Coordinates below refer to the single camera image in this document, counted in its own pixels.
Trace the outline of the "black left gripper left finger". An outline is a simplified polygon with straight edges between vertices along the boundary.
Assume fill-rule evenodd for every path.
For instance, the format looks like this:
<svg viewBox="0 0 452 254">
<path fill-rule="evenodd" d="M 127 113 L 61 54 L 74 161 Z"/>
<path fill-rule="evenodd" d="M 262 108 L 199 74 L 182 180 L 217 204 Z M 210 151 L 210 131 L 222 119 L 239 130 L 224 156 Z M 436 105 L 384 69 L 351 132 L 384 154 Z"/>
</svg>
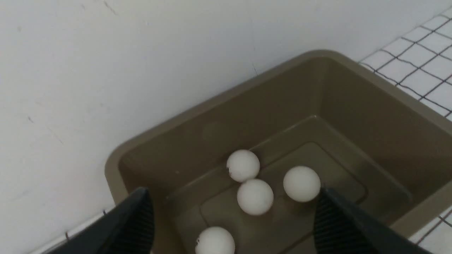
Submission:
<svg viewBox="0 0 452 254">
<path fill-rule="evenodd" d="M 50 254 L 149 254 L 154 237 L 149 189 L 139 187 L 107 215 Z"/>
</svg>

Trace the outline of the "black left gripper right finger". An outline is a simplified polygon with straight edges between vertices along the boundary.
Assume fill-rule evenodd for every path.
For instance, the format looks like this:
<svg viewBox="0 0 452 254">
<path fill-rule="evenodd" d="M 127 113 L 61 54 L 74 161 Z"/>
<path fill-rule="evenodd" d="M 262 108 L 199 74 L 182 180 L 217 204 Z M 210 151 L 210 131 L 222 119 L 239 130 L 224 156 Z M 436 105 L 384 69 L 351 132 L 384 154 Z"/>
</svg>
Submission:
<svg viewBox="0 0 452 254">
<path fill-rule="evenodd" d="M 313 239 L 318 254 L 427 254 L 332 188 L 321 188 Z"/>
</svg>

